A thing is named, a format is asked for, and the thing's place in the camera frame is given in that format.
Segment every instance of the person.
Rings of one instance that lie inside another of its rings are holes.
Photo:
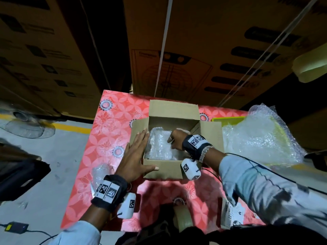
[[[183,144],[188,136],[181,130],[174,130],[170,136],[173,140],[172,148],[184,150]],[[155,165],[141,164],[148,139],[149,133],[145,129],[136,135],[132,145],[127,144],[114,177],[127,185],[145,173],[159,170]],[[327,202],[325,198],[247,159],[227,155],[212,147],[206,150],[203,163],[220,175],[223,190],[232,205],[235,206],[238,197],[241,198],[266,225],[255,227],[241,225],[231,230],[214,231],[206,235],[196,227],[189,227],[179,234],[180,237],[172,238],[171,244],[209,244],[209,242],[236,244],[247,241],[252,244],[263,242],[284,244],[290,241],[326,242]],[[108,222],[109,215],[108,208],[92,202],[80,220],[61,232],[50,244],[98,245],[101,238],[100,232]],[[135,238],[136,235],[132,235],[123,242],[117,242],[135,244]]]

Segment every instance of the hand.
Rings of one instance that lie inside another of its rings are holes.
[[[141,159],[144,150],[149,140],[149,133],[146,133],[146,128],[138,133],[134,139],[132,146],[128,143],[125,148],[123,159],[121,160],[116,173],[123,177],[128,183],[135,181],[141,175],[150,173],[154,170],[159,170],[156,165],[143,165]]]
[[[171,143],[171,148],[183,151],[184,149],[183,149],[182,143],[187,135],[188,134],[186,132],[184,132],[180,129],[175,129],[170,134],[170,137],[167,142],[170,143],[171,141],[173,141]]]

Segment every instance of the patterned sleeve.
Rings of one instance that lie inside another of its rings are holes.
[[[99,245],[100,232],[86,221],[78,221],[63,230],[49,245]]]
[[[266,224],[297,224],[327,238],[327,200],[251,161],[225,156],[219,166],[228,201],[240,197]]]

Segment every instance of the table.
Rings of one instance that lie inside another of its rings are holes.
[[[150,99],[154,98],[104,90],[61,228],[78,221],[90,206],[92,168],[108,163],[113,170],[117,169],[129,142],[133,121],[149,116]],[[247,115],[245,111],[209,106],[199,106],[199,112],[202,121]],[[194,225],[205,233],[220,229],[221,199],[225,194],[221,183],[205,170],[196,181],[140,179],[133,183],[132,192],[137,194],[138,203],[133,218],[115,218],[106,230],[140,231],[157,219],[160,204],[170,203],[176,197],[185,200]],[[263,224],[243,201],[240,203],[246,208],[244,224]]]

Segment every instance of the tape roll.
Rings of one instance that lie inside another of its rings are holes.
[[[174,206],[174,225],[178,228],[179,232],[182,232],[188,227],[193,226],[190,211],[187,206]]]

